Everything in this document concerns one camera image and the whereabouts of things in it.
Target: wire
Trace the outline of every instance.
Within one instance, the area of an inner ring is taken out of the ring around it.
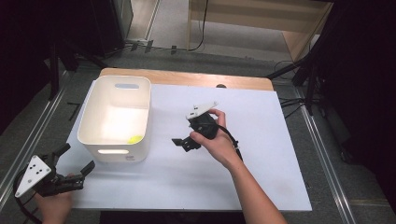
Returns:
[[[26,203],[23,203],[23,205],[26,205],[27,203],[29,203],[30,201],[32,201],[32,199],[35,197],[36,194],[37,194],[37,192],[35,192],[35,193],[32,195],[32,197],[30,197],[30,198],[26,201]]]
[[[203,29],[201,29],[201,21],[198,21],[198,28],[199,28],[199,32],[201,33],[201,35],[203,35],[204,33],[203,33]],[[203,44],[203,47],[200,50],[200,52],[203,52],[205,50],[205,43],[203,42],[202,44]]]
[[[202,31],[201,31],[201,23],[198,23],[198,25],[199,25],[199,30],[200,30],[200,32],[201,32],[202,38],[201,38],[201,42],[199,43],[199,45],[198,45],[195,49],[169,49],[169,48],[160,48],[160,47],[152,47],[152,46],[149,47],[149,48],[150,48],[150,49],[171,50],[171,51],[179,51],[179,50],[180,50],[180,51],[187,51],[187,52],[189,52],[189,51],[195,51],[195,50],[197,50],[198,48],[200,48],[200,47],[203,45],[204,39],[205,39],[205,22],[206,22],[206,13],[207,13],[207,5],[208,5],[208,3],[209,3],[209,0],[206,0],[204,20],[203,20],[203,24],[202,24]],[[116,52],[118,52],[118,51],[131,48],[132,46],[127,46],[127,47],[125,47],[125,48],[123,48],[123,49],[115,50],[115,51],[113,51],[112,53],[116,53]],[[147,46],[145,46],[145,45],[137,44],[137,46],[140,47],[140,48],[147,48]]]
[[[293,62],[293,61],[290,61],[290,60],[280,61],[280,62],[278,62],[278,63],[276,63],[276,64],[274,65],[274,72],[276,72],[276,67],[277,67],[280,63],[291,63],[291,64],[294,65],[294,62]],[[279,76],[279,77],[282,78],[282,79],[290,80],[289,78],[285,78],[285,77],[282,77],[282,76]]]
[[[287,116],[285,116],[285,119],[287,119],[288,117],[290,117],[292,114],[294,114],[301,106],[303,106],[305,104],[301,104],[299,106],[297,106],[297,108],[295,108],[293,111],[291,111]]]
[[[291,106],[291,105],[297,105],[297,104],[301,104],[302,102],[300,102],[300,101],[298,101],[298,102],[293,102],[293,103],[289,103],[289,104],[284,104],[284,105],[282,105],[281,107],[282,108],[285,108],[285,107],[288,107],[288,106]]]
[[[109,53],[107,54],[107,56],[106,56],[104,59],[111,58],[111,57],[113,57],[116,53],[118,53],[118,52],[120,52],[120,51],[123,51],[123,50],[126,50],[126,49],[129,49],[129,48],[131,48],[132,46],[133,46],[133,45],[128,45],[128,46],[123,47],[122,49],[113,50],[113,51],[109,52]]]
[[[281,102],[281,105],[284,105],[286,103],[296,101],[297,103],[306,103],[305,98],[293,98],[293,99],[287,99],[287,98],[278,98],[279,100],[283,100],[284,102]],[[313,102],[319,103],[320,99],[312,99]]]
[[[209,0],[206,0],[206,6],[205,6],[205,14],[204,14],[204,22],[202,23],[202,38],[201,38],[201,43],[199,43],[198,47],[195,49],[189,49],[189,51],[194,51],[198,48],[201,47],[202,43],[204,43],[204,38],[205,38],[205,22],[206,22],[206,12],[207,12],[207,5],[209,3]]]
[[[35,214],[37,211],[38,211],[38,207],[36,207],[36,208],[32,211],[32,214]],[[30,220],[29,217],[27,217],[27,218],[23,221],[23,224],[28,223],[29,220]]]
[[[279,99],[279,100],[293,100],[293,99],[290,99],[290,98],[283,98],[283,97],[278,97],[277,99]]]
[[[192,126],[200,126],[200,125],[212,125],[212,126],[217,126],[219,127],[222,131],[224,131],[225,133],[228,134],[228,136],[230,136],[231,141],[233,142],[233,148],[235,148],[236,154],[238,154],[239,159],[241,159],[241,161],[243,161],[242,159],[242,154],[239,151],[239,146],[238,146],[238,141],[235,140],[235,138],[233,138],[233,135],[230,133],[230,131],[228,131],[226,128],[224,128],[223,126],[217,124],[217,123],[195,123],[195,124],[191,124]]]

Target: gray floor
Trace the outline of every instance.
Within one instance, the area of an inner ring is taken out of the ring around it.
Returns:
[[[151,34],[151,37],[154,36],[155,27],[153,27]],[[161,41],[164,43],[171,39],[157,36],[154,38],[154,43],[161,43]],[[216,37],[212,36],[205,40],[209,42],[212,40],[216,41]],[[119,68],[147,68],[263,77],[274,71],[276,62],[288,60],[288,56],[284,52],[285,45],[284,43],[282,45],[282,39],[275,37],[274,41],[277,41],[280,49],[272,49],[272,51],[278,50],[278,53],[264,54],[266,57],[253,56],[256,54],[254,54],[254,50],[249,50],[249,47],[247,47],[246,51],[241,51],[242,54],[239,55],[235,55],[235,51],[226,50],[227,48],[222,49],[224,51],[219,53],[217,50],[204,53],[179,51],[175,55],[171,55],[168,50],[160,49],[152,49],[150,53],[145,53],[143,48],[139,48],[136,51],[124,50],[119,52],[113,55],[113,57],[106,59],[105,62],[110,66]],[[225,46],[232,46],[234,43],[233,40],[224,40],[224,42],[229,43],[224,44]],[[174,42],[169,42],[169,44],[178,45],[178,43]],[[206,44],[205,49],[210,49],[207,47],[209,45],[210,43]],[[80,64],[81,66],[76,73],[68,73],[70,78],[67,82],[64,96],[46,129],[39,136],[37,144],[33,146],[35,153],[50,152],[66,141],[75,120],[75,118],[71,118],[75,106],[69,103],[82,103],[92,81],[100,73],[100,70],[90,62],[82,61]],[[279,69],[284,65],[286,63],[281,63],[276,68]],[[290,83],[292,76],[293,73],[290,72],[273,81],[279,97],[296,97],[295,88]],[[47,105],[49,94],[50,88],[47,86],[0,136],[0,153],[2,155],[0,157],[0,176],[2,180],[7,176],[9,168],[12,166],[18,153],[20,153],[26,139],[29,137],[30,131],[34,128],[35,123]],[[285,115],[289,114],[293,109],[292,106],[285,108]],[[326,120],[318,114],[316,109],[314,109],[314,113],[314,120],[318,125],[335,172],[338,174],[344,192],[351,204],[356,222],[363,224],[396,223],[396,216],[387,204],[373,174],[362,166],[349,165],[340,159],[340,148],[335,142]],[[297,110],[296,113],[286,119],[286,122],[313,206],[313,211],[303,213],[288,212],[284,213],[284,216],[289,223],[343,223],[328,180],[318,159],[318,153],[313,144],[310,132],[306,126],[302,110]],[[7,201],[2,199],[0,204],[3,205],[3,203],[5,204],[0,213],[0,223],[22,223],[24,221],[24,217],[12,197],[9,197]],[[99,211],[73,210],[67,223],[99,223],[99,215]]]

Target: white tabletop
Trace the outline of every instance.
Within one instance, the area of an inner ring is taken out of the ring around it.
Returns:
[[[193,105],[217,101],[227,128],[239,141],[244,163],[280,210],[311,211],[290,135],[274,91],[152,85],[152,132],[147,158],[139,163],[104,163],[74,192],[74,206],[117,210],[240,210],[228,171],[204,147],[185,152],[172,138],[185,138]],[[90,152],[77,140],[84,106],[60,158],[58,173],[78,174]]]

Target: white plastic bin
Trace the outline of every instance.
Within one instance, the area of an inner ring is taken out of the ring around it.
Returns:
[[[149,153],[150,91],[145,77],[97,78],[78,128],[78,141],[99,161],[145,159]]]

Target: metal rail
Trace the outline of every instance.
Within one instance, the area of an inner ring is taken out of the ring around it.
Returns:
[[[299,89],[296,89],[296,94],[297,97],[304,97],[304,94]],[[337,205],[338,211],[341,215],[341,219],[345,224],[355,224],[356,220],[349,206],[347,196],[344,193],[337,173],[332,167],[332,162],[320,137],[317,124],[315,123],[313,116],[309,115],[308,110],[304,105],[301,107],[301,109],[303,111],[306,126],[308,127],[308,130],[311,134],[315,149],[317,150],[324,174],[326,175],[327,181],[329,183],[330,190],[332,191],[335,204]]]

